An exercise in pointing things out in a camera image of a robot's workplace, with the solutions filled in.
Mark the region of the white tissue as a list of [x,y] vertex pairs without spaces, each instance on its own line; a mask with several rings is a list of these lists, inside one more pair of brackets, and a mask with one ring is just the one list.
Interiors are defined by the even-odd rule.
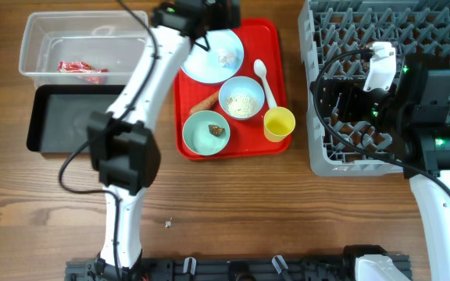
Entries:
[[219,49],[218,53],[218,64],[221,67],[232,66],[236,63],[237,56],[236,53],[226,49]]

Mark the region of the orange carrot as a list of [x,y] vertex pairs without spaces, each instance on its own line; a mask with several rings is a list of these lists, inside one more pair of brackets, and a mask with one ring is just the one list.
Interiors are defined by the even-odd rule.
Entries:
[[211,94],[207,98],[200,101],[198,104],[194,105],[190,111],[189,115],[193,115],[200,111],[210,110],[219,100],[219,91]]

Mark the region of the light blue bowl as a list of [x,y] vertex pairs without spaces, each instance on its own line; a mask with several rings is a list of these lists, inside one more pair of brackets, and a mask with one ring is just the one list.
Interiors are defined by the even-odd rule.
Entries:
[[231,118],[247,120],[260,112],[265,103],[265,94],[256,80],[247,76],[236,76],[221,86],[219,103]]

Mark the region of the brown food scrap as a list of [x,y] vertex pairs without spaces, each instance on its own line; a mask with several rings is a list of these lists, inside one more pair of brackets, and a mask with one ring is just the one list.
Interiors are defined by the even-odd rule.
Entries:
[[223,127],[211,124],[209,125],[209,132],[215,137],[220,137],[222,134],[224,134],[225,129]]

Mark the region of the mint green bowl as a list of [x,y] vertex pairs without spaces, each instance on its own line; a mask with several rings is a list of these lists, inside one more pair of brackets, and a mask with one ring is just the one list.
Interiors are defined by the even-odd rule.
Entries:
[[[219,135],[210,133],[209,126],[224,129]],[[230,126],[218,112],[200,111],[191,115],[184,123],[182,137],[184,143],[192,152],[201,156],[215,155],[221,152],[230,139]]]

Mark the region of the red snack wrapper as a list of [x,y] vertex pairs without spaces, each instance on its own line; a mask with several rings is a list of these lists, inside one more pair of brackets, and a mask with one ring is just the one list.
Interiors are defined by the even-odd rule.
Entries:
[[64,62],[59,63],[58,73],[86,73],[86,76],[79,76],[80,79],[91,84],[104,84],[105,78],[99,73],[107,73],[107,69],[97,69],[86,62]]

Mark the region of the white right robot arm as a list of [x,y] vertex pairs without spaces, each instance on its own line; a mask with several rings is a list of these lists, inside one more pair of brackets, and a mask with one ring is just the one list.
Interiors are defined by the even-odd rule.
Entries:
[[396,63],[393,46],[373,42],[355,54],[369,63],[364,80],[311,83],[320,121],[337,110],[344,123],[366,121],[391,136],[386,163],[401,167],[419,207],[431,277],[450,280],[450,64],[428,54]]

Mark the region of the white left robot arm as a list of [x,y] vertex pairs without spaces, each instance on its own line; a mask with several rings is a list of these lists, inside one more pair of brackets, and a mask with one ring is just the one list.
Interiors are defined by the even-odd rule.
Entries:
[[91,165],[107,196],[108,229],[100,252],[107,265],[130,270],[141,257],[141,203],[161,162],[155,125],[174,77],[197,39],[240,24],[238,0],[161,3],[142,25],[149,41],[126,86],[106,112],[91,114]]

